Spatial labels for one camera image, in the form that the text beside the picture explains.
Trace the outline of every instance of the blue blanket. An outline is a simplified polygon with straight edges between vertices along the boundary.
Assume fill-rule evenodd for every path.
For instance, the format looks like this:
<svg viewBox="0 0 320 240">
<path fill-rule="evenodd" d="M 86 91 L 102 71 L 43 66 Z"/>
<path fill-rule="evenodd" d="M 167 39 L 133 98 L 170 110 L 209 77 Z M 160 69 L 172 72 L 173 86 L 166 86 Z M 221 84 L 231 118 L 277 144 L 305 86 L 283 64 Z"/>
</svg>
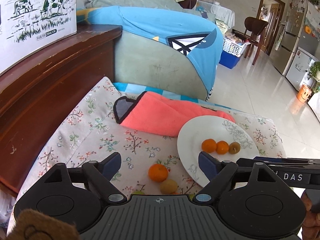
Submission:
<svg viewBox="0 0 320 240">
<path fill-rule="evenodd" d="M 160 95 L 162 95 L 162 96 L 164 96 L 166 98 L 170 98 L 170 99 L 173 99 L 173 100 L 190 101 L 190 102 L 194 102 L 194 103 L 197 103 L 197 104 L 203 104 L 203 105 L 208 105 L 208 106 L 218 106 L 218 107 L 222 107 L 222 108 L 229 109 L 229 110 L 232 110 L 232 111 L 243 112 L 243 111 L 240 111 L 240 110 L 236 110 L 236 109 L 230 108 L 228 106 L 222 106 L 222 105 L 210 103 L 208 101 L 204 101 L 204 100 L 201 100 L 201 99 L 190 98 L 190 97 L 187 97 L 187 96 L 184 96 L 184 95 L 178 95 L 176 93 L 172 93 L 172 92 L 169 92 L 169 91 L 166 91 L 166 90 L 162 90 L 162 89 L 159 89 L 159 88 L 152 88 L 152 87 L 147 87 L 147 86 L 141 86 L 141 85 L 136 85 L 136 84 L 128 84 L 128 83 L 120 83 L 120 82 L 113 83 L 113 85 L 116 87 L 116 89 L 119 92 L 125 92 L 125 93 L 132 93 L 132 94 L 140 95 L 144 91 L 152 91 L 152 92 L 155 92 L 157 94 L 160 94 Z"/>
<path fill-rule="evenodd" d="M 223 47 L 222 33 L 211 21 L 164 9 L 110 6 L 78 10 L 77 22 L 122 25 L 125 31 L 176 49 L 192 62 L 210 93 Z"/>
</svg>

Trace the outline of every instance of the floral tablecloth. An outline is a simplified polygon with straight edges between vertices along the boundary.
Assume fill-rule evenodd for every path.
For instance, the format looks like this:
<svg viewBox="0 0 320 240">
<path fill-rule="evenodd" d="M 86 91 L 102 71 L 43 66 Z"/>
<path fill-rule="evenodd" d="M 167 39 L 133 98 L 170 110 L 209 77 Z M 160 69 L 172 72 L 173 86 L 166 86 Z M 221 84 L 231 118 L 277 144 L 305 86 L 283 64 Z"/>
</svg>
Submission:
<svg viewBox="0 0 320 240">
<path fill-rule="evenodd" d="M 131 130 L 116 123 L 113 104 L 122 95 L 131 98 L 138 96 L 120 93 L 106 77 L 100 80 L 49 139 L 31 168 L 17 200 L 55 163 L 79 167 L 89 160 L 102 161 L 115 151 L 121 154 L 122 166 L 111 182 L 127 197 L 134 191 L 160 194 L 159 184 L 148 178 L 148 168 L 154 163 L 167 167 L 168 178 L 179 185 L 178 193 L 197 193 L 201 187 L 181 164 L 177 138 Z M 281 139 L 271 120 L 219 106 L 212 108 L 233 115 L 236 123 L 252 137 L 261 156 L 284 157 Z M 11 215 L 8 232 L 14 223 Z"/>
</svg>

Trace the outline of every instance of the light blue checkered cloth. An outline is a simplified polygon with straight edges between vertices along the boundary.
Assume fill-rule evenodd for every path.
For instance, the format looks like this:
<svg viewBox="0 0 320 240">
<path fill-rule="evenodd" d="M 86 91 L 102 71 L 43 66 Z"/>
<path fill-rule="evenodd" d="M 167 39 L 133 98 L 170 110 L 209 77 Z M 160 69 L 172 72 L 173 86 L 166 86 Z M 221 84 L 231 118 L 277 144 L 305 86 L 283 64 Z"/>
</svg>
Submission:
<svg viewBox="0 0 320 240">
<path fill-rule="evenodd" d="M 195 102 L 195 103 L 199 103 L 199 104 L 204 104 L 204 105 L 209 105 L 209 106 L 219 106 L 219 107 L 223 107 L 223 108 L 230 109 L 233 111 L 239 111 L 239 110 L 227 107 L 227 106 L 213 104 L 213 103 L 206 102 L 204 100 L 197 99 L 197 98 L 190 98 L 187 96 L 178 95 L 176 93 L 165 91 L 165 90 L 162 90 L 159 88 L 153 88 L 153 87 L 147 87 L 147 86 L 141 86 L 141 85 L 135 85 L 135 84 L 128 84 L 128 83 L 118 83 L 118 82 L 113 83 L 113 85 L 116 87 L 116 89 L 119 92 L 132 93 L 132 94 L 139 95 L 144 91 L 152 91 L 152 92 L 158 93 L 158 94 L 160 94 L 166 98 L 169 98 L 169 99 L 191 101 L 191 102 Z"/>
</svg>

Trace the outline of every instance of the white laundry basket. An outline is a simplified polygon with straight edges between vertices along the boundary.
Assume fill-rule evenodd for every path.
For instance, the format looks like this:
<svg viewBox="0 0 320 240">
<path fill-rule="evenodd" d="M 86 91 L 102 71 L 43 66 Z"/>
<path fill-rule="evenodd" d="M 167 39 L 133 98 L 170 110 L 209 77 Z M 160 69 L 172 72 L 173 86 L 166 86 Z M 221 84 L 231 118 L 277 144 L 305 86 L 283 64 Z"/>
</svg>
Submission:
<svg viewBox="0 0 320 240">
<path fill-rule="evenodd" d="M 235 42 L 232 42 L 226 38 L 223 39 L 223 50 L 237 57 L 241 56 L 241 54 L 244 52 L 246 47 L 247 47 L 247 44 L 240 46 Z"/>
</svg>

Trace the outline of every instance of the cow illustration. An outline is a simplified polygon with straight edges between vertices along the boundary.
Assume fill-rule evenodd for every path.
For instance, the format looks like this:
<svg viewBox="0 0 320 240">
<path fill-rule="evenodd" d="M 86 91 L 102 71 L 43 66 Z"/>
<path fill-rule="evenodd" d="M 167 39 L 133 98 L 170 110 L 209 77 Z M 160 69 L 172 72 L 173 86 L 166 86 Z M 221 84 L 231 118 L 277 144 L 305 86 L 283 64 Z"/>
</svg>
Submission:
<svg viewBox="0 0 320 240">
<path fill-rule="evenodd" d="M 52 8 L 58 8 L 57 14 L 62 14 L 62 9 L 65 9 L 63 0 L 44 0 L 43 8 L 40 11 L 42 20 L 52 17 Z"/>
<path fill-rule="evenodd" d="M 32 4 L 30 0 L 19 0 L 14 3 L 14 14 L 16 17 L 21 15 L 21 13 L 27 13 L 31 11 L 32 11 Z"/>
</svg>

